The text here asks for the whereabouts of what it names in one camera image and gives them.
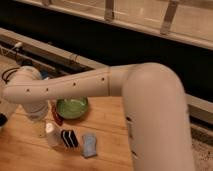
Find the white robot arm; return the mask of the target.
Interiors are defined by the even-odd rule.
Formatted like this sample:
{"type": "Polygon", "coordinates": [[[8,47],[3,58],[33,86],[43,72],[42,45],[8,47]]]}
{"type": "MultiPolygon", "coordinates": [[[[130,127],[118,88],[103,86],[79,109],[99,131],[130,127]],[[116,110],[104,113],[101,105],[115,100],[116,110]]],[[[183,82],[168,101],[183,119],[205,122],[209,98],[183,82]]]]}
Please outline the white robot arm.
{"type": "Polygon", "coordinates": [[[53,99],[120,96],[135,171],[195,171],[189,113],[181,80],[158,63],[114,66],[43,80],[20,68],[2,96],[33,118],[53,99]]]}

